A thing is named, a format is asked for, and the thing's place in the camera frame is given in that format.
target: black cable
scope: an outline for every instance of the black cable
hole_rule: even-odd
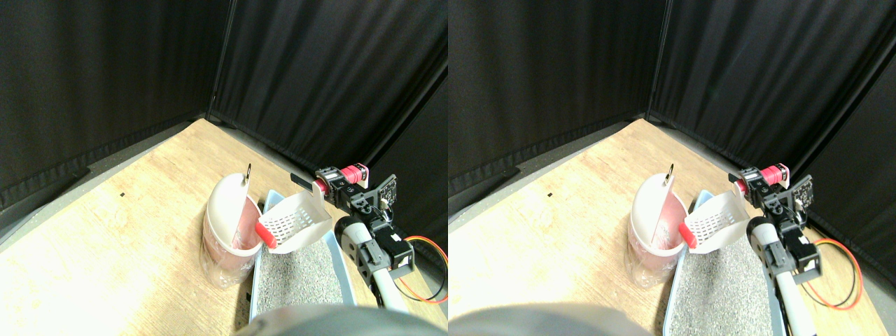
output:
[[[843,253],[843,255],[846,255],[846,257],[849,258],[849,255],[846,253],[846,251],[843,251],[843,250],[841,250],[841,249],[839,249],[839,248],[837,249],[837,251],[840,251],[841,253]],[[849,289],[849,294],[846,295],[846,298],[844,298],[842,302],[840,302],[840,303],[838,303],[837,305],[834,305],[834,306],[843,306],[843,305],[846,305],[847,301],[849,301],[849,298],[852,297],[852,293],[856,291],[856,265],[855,265],[854,263],[849,263],[849,264],[852,265],[852,287]],[[815,297],[813,297],[812,294],[809,294],[809,291],[806,290],[806,283],[805,283],[805,282],[799,284],[799,286],[803,288],[803,291],[806,293],[806,295],[808,295],[809,298],[811,298],[813,301],[815,301],[815,303],[817,303],[817,304],[819,304],[819,305],[822,305],[822,306],[827,306],[827,305],[824,304],[824,302],[821,302],[821,301],[815,299]]]
[[[416,242],[416,241],[417,241],[417,240],[411,240],[411,241],[409,241],[409,242],[411,243],[411,246],[414,246],[413,243]],[[429,247],[432,247],[433,249],[435,249],[435,247],[434,247],[434,246],[431,246],[430,244],[424,244],[424,245],[429,246]],[[439,290],[437,290],[435,293],[433,293],[433,296],[432,296],[432,297],[429,297],[429,298],[427,299],[427,300],[429,300],[429,301],[432,301],[433,299],[435,299],[435,297],[438,297],[439,294],[442,293],[442,290],[445,288],[445,283],[448,282],[448,263],[446,263],[445,260],[442,260],[442,269],[444,270],[444,276],[442,277],[442,284],[439,285]],[[401,294],[403,294],[405,297],[407,297],[407,298],[409,298],[409,299],[411,299],[411,300],[417,301],[417,302],[423,302],[422,300],[420,300],[420,299],[418,299],[418,298],[416,298],[416,297],[412,297],[412,296],[408,295],[408,293],[405,293],[404,290],[401,290],[401,286],[396,286],[396,287],[398,287],[398,291],[401,292]]]

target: perforated scoop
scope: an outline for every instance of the perforated scoop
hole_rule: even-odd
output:
[[[728,191],[712,197],[685,217],[685,222],[678,226],[678,232],[692,254],[707,254],[734,244],[746,234],[749,221],[743,199]]]
[[[258,219],[255,232],[272,254],[309,246],[332,229],[332,217],[317,199],[316,189],[315,196],[302,192],[283,199]]]

